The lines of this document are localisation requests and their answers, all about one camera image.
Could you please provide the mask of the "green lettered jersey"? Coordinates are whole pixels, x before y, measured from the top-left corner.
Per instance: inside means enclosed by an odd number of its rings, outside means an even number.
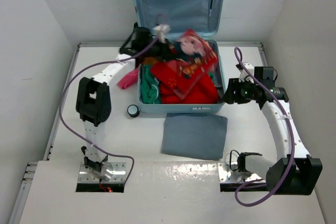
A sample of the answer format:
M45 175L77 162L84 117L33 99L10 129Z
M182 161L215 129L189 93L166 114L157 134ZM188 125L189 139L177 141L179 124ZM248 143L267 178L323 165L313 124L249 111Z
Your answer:
M159 80L152 74L151 66L142 67L140 84L141 99L144 104L161 104Z

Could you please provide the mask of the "red cartoon print cloth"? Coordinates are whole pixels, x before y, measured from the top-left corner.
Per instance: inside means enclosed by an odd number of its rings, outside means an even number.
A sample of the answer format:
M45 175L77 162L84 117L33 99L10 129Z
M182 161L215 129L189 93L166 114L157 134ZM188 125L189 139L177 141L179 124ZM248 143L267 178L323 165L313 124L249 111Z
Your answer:
M173 91L184 99L205 74L214 70L219 58L209 43L192 29L170 44L170 50L177 61L177 83Z

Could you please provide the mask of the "plain red cloth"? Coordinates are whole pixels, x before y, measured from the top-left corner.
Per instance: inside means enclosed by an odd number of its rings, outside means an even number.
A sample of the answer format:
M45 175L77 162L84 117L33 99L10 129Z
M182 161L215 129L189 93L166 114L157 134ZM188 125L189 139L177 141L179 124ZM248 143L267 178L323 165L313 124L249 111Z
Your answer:
M209 74L204 74L196 82L190 82L183 76L182 68L187 63L171 60L157 62L150 72L159 84L160 98L163 104L215 104L219 101L218 91Z

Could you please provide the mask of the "light blue suitcase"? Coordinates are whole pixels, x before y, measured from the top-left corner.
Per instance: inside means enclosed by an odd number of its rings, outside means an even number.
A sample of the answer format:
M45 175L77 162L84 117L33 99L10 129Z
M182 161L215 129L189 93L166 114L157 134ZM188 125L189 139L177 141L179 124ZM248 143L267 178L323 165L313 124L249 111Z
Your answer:
M145 113L216 113L224 73L216 34L223 0L133 0L138 26L131 38L138 107Z

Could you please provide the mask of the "brown trousers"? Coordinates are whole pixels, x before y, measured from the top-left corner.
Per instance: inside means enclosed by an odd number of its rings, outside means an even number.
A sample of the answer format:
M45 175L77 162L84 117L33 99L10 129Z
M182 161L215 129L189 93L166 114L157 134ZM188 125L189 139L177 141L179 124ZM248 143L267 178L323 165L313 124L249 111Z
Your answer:
M156 57L145 57L142 61L143 66L152 66L156 64L159 60Z

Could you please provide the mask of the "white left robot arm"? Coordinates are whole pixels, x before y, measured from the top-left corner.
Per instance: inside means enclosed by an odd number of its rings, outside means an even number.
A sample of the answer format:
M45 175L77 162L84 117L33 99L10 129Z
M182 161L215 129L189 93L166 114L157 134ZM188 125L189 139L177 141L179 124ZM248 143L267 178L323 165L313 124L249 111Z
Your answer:
M169 31L167 24L156 25L153 30L134 27L114 63L91 78L83 77L79 81L76 111L83 121L87 140L82 148L84 164L101 177L108 176L112 170L108 154L102 151L106 121L112 112L111 90L135 69L137 60L158 56L168 49L165 36Z

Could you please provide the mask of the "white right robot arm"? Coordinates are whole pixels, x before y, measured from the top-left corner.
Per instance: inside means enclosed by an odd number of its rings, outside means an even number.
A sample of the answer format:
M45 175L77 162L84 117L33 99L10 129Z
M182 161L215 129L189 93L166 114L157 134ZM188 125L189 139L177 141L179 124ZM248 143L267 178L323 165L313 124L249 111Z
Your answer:
M246 104L255 101L265 116L274 139L277 160L271 162L256 152L238 152L236 160L218 163L221 191L234 191L244 182L244 191L271 191L281 182L277 195L310 195L322 172L319 158L311 157L290 115L289 98L277 87L273 67L237 64L238 78L230 78L224 101Z

